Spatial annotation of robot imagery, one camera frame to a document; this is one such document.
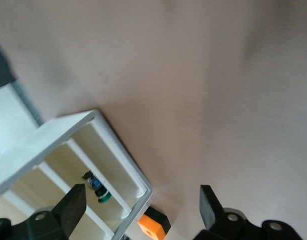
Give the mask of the green push button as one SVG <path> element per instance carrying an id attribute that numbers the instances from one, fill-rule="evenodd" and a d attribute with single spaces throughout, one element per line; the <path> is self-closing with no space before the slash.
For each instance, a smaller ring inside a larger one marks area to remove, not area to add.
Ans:
<path id="1" fill-rule="evenodd" d="M 94 191 L 99 203 L 105 203 L 111 198 L 111 193 L 91 171 L 86 172 L 82 179 Z"/>

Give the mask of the orange button box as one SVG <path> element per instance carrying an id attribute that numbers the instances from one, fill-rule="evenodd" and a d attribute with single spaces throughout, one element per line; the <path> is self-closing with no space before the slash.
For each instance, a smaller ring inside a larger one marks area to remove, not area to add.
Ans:
<path id="1" fill-rule="evenodd" d="M 152 240 L 165 240 L 171 229 L 169 218 L 151 206 L 148 207 L 137 223 L 143 233 Z"/>

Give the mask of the white drawer cabinet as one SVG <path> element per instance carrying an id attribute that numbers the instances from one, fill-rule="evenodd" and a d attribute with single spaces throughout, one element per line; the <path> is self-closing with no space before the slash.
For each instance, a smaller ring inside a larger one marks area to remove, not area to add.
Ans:
<path id="1" fill-rule="evenodd" d="M 12 84 L 0 87 L 0 195 L 8 190 L 12 191 L 12 185 L 21 176 L 43 163 L 52 151 L 73 140 L 72 135 L 92 121 L 109 130 L 117 139 L 146 187 L 146 193 L 137 200 L 131 213 L 122 220 L 117 229 L 117 236 L 111 239 L 121 240 L 151 197 L 153 188 L 97 110 L 56 117 L 38 125 L 15 87 Z"/>

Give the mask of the table cover sheet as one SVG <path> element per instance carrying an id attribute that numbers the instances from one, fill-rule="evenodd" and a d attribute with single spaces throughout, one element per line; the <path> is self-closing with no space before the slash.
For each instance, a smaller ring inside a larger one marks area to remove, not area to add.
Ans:
<path id="1" fill-rule="evenodd" d="M 0 0 L 0 49 L 44 120 L 102 112 L 166 240 L 200 185 L 307 240 L 307 0 Z"/>

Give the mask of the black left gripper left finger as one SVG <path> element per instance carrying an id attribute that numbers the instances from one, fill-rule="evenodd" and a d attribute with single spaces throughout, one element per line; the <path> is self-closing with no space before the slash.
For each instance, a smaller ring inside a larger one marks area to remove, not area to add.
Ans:
<path id="1" fill-rule="evenodd" d="M 69 240 L 86 208 L 86 187 L 75 184 L 51 210 L 39 210 L 16 225 L 0 218 L 0 240 Z"/>

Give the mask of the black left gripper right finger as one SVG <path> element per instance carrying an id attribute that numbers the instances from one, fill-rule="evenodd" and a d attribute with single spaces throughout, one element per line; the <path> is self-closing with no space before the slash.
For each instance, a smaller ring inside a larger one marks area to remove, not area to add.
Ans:
<path id="1" fill-rule="evenodd" d="M 224 208 L 210 185 L 200 186 L 199 211 L 205 229 L 195 240 L 303 240 L 285 222 L 270 219 L 256 226 L 241 211 Z"/>

